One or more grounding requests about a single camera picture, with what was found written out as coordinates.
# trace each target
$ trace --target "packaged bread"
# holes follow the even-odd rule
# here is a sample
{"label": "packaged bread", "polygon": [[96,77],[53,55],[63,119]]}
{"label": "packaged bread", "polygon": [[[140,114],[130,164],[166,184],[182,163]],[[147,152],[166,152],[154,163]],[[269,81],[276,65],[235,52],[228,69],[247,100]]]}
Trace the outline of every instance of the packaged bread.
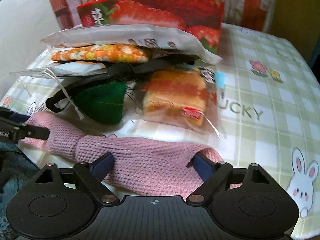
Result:
{"label": "packaged bread", "polygon": [[143,99],[147,120],[199,127],[206,111],[206,81],[196,71],[180,69],[153,73]]}

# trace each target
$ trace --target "white plastic bag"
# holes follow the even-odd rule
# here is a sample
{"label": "white plastic bag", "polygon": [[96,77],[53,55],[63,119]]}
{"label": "white plastic bag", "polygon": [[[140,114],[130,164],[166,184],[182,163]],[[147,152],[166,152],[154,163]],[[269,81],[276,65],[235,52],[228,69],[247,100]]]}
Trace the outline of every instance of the white plastic bag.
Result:
{"label": "white plastic bag", "polygon": [[53,48],[78,48],[95,44],[131,44],[160,53],[196,55],[209,64],[216,64],[221,60],[221,57],[205,49],[190,33],[145,24],[72,28],[53,33],[41,41],[48,45],[49,51]]}

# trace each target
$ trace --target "white string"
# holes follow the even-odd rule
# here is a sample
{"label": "white string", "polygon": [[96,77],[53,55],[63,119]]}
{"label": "white string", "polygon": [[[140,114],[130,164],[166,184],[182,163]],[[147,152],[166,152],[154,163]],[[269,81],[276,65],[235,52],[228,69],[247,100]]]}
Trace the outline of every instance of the white string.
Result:
{"label": "white string", "polygon": [[17,82],[20,83],[24,87],[24,89],[27,91],[29,97],[32,97],[32,95],[30,94],[30,92],[29,92],[29,90],[27,88],[27,85],[25,85],[20,78],[17,78]]}
{"label": "white string", "polygon": [[214,125],[212,124],[212,122],[204,115],[204,113],[201,111],[200,112],[205,119],[207,119],[207,121],[209,122],[209,124],[212,126],[212,128],[215,130],[216,134],[218,135],[219,139],[221,140],[221,137],[220,137],[220,133],[219,131],[214,127]]}
{"label": "white string", "polygon": [[52,72],[52,70],[50,70],[49,68],[45,68],[44,73],[46,75],[48,75],[49,77],[51,77],[53,80],[55,80],[55,82],[57,82],[57,84],[61,87],[62,92],[64,93],[64,95],[66,96],[66,98],[69,100],[69,102],[74,106],[75,111],[78,113],[79,118],[82,120],[84,119],[84,115],[80,112],[80,110],[78,109],[78,107],[76,106],[76,104],[73,102],[73,100],[70,98],[70,96],[68,95],[68,92],[66,91],[66,89],[63,87],[63,85],[60,83],[59,79],[57,78],[57,76]]}

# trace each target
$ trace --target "circular pad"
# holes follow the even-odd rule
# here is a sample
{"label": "circular pad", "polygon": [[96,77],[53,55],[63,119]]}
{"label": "circular pad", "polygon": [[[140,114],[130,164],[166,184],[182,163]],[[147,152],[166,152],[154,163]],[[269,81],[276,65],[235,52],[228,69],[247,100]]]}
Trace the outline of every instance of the circular pad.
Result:
{"label": "circular pad", "polygon": [[80,190],[53,183],[24,188],[8,204],[7,219],[26,238],[67,237],[85,227],[95,213],[91,198]]}
{"label": "circular pad", "polygon": [[266,197],[249,196],[239,201],[240,210],[251,217],[267,217],[276,211],[276,204]]}
{"label": "circular pad", "polygon": [[279,238],[293,229],[298,207],[283,189],[243,186],[217,193],[211,214],[217,225],[239,238]]}
{"label": "circular pad", "polygon": [[39,217],[53,217],[62,213],[67,207],[63,198],[57,196],[44,196],[33,200],[29,210]]}

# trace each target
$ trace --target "yellow flower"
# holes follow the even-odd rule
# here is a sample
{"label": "yellow flower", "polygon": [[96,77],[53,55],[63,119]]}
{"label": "yellow flower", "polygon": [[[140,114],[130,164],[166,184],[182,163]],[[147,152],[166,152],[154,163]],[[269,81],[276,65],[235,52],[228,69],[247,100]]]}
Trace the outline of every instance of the yellow flower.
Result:
{"label": "yellow flower", "polygon": [[113,45],[106,45],[106,46],[103,46],[102,48],[103,50],[112,50],[113,49]]}
{"label": "yellow flower", "polygon": [[88,60],[96,60],[96,58],[94,56],[95,56],[94,52],[89,52],[87,55],[87,59]]}
{"label": "yellow flower", "polygon": [[271,74],[271,76],[272,76],[273,78],[280,79],[280,74],[279,74],[279,72],[274,71],[273,69],[269,69],[269,73]]}
{"label": "yellow flower", "polygon": [[127,62],[134,62],[133,56],[132,56],[132,55],[128,55],[126,61],[127,61]]}
{"label": "yellow flower", "polygon": [[121,56],[118,56],[118,61],[119,62],[127,62],[127,55],[121,55]]}

